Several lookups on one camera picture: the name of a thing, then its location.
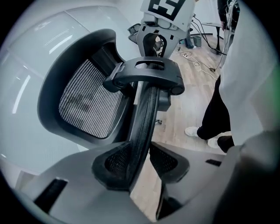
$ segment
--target black mesh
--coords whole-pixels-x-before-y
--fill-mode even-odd
[[[178,161],[155,147],[150,147],[150,161],[159,177],[173,170]]]
[[[97,138],[106,138],[118,116],[124,95],[107,91],[105,76],[86,60],[66,86],[59,103],[59,113],[69,124]]]
[[[110,172],[122,179],[126,176],[126,170],[130,161],[130,145],[109,156],[105,161],[105,167]]]

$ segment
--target mesh backrest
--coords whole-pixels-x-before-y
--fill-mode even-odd
[[[124,95],[107,91],[105,76],[86,60],[66,86],[59,102],[62,119],[97,138],[106,138],[115,126]]]

